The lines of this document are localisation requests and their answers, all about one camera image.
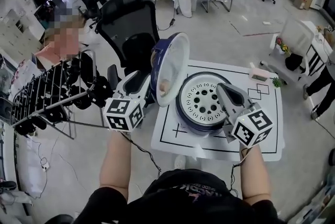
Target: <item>metal rack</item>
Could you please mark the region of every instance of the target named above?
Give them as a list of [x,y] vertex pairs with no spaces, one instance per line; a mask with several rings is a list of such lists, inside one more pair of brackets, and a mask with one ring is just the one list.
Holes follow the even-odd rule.
[[[81,91],[81,63],[82,63],[82,54],[90,52],[92,55],[93,60],[93,82],[92,85],[85,91]],[[79,77],[77,79],[77,82],[79,81],[79,93],[73,96],[70,96],[70,89],[67,89],[67,94],[69,95],[67,98],[62,99],[62,85],[66,82],[66,72],[64,70],[64,64],[71,63],[73,58],[79,59]],[[70,124],[78,124],[78,125],[84,125],[84,126],[91,126],[91,127],[100,127],[100,128],[108,128],[104,126],[104,120],[103,120],[103,114],[102,110],[100,109],[100,117],[102,125],[93,125],[93,124],[86,124],[84,122],[78,122],[78,121],[72,121],[71,120],[71,113],[73,113],[70,109],[66,107],[66,103],[72,102],[78,98],[81,98],[85,95],[88,95],[90,91],[92,91],[96,84],[96,61],[95,61],[95,53],[91,50],[85,50],[83,52],[80,52],[78,55],[74,56],[71,59],[68,59],[66,61],[61,61],[59,64],[53,66],[51,69],[43,72],[41,75],[37,77],[33,77],[32,80],[27,83],[15,96],[13,99],[13,106],[12,111],[10,114],[10,125],[12,127],[15,127],[21,123],[23,123],[26,120],[29,120],[33,117],[38,117],[42,121],[44,121],[47,125],[51,126],[58,132],[62,133],[63,135],[74,139],[71,134],[71,126]],[[59,69],[60,67],[60,76],[56,76],[56,69]],[[44,89],[41,89],[41,82],[45,80],[45,86]],[[51,82],[51,92],[47,91],[48,82]],[[34,88],[34,85],[37,85],[37,92],[36,92],[36,98],[33,96],[33,92],[35,92],[36,87]],[[60,107],[63,110],[64,115],[66,115],[66,120],[61,120],[58,122],[50,122],[49,120],[45,119],[45,115],[43,115],[47,110]],[[69,135],[63,132],[62,130],[58,129],[55,125],[60,122],[68,122],[69,123]]]

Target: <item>table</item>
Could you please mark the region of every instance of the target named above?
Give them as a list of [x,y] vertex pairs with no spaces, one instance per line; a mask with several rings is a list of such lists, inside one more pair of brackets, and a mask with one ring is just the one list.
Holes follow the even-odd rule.
[[[313,22],[311,21],[302,21],[313,33],[317,33],[316,26],[314,25]],[[318,72],[325,63],[328,61],[328,56],[332,53],[332,48],[326,41],[323,35],[320,35],[320,38],[322,42],[319,42],[313,38],[312,44],[308,48],[307,53],[309,52],[310,49],[314,50],[314,55],[310,59],[308,65],[309,65],[309,75],[312,76],[314,73]],[[316,68],[317,64],[319,62],[322,62],[322,64],[313,72],[313,70]]]
[[[266,83],[250,80],[249,70],[237,66],[190,60],[187,76],[202,71],[218,73],[232,84],[245,90],[255,102],[266,108],[274,122],[274,127],[267,139],[260,143],[260,146],[265,161],[278,161],[282,156],[284,147],[281,90],[275,88],[271,82],[266,85]],[[199,158],[240,160],[239,142],[237,140],[228,144],[223,132],[202,137],[181,126],[176,114],[175,101],[168,107],[159,109],[151,147],[156,150]]]

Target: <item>cardboard box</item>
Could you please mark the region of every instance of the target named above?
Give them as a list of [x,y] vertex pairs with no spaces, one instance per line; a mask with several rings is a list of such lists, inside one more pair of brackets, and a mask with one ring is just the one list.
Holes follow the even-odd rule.
[[294,0],[293,5],[297,7],[298,9],[303,9],[305,6],[304,0]]
[[305,5],[304,5],[305,10],[309,10],[309,7],[312,4],[312,1],[313,0],[305,0]]

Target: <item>black trousers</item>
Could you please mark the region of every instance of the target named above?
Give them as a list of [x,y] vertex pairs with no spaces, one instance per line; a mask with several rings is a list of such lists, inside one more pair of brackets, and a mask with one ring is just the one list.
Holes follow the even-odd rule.
[[307,94],[311,96],[312,94],[319,92],[328,84],[331,84],[330,88],[316,110],[318,116],[322,115],[335,99],[335,80],[330,76],[327,67],[323,69],[321,75],[307,88]]

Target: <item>potted plant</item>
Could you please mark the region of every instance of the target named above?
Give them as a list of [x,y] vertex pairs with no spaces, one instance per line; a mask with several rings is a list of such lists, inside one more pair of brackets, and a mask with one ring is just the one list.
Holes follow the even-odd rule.
[[283,86],[283,81],[282,79],[276,77],[272,79],[272,83],[275,87],[282,87]]
[[287,45],[283,43],[283,40],[280,37],[276,39],[276,47],[279,51],[279,54],[286,54],[288,57],[290,56],[291,52]]

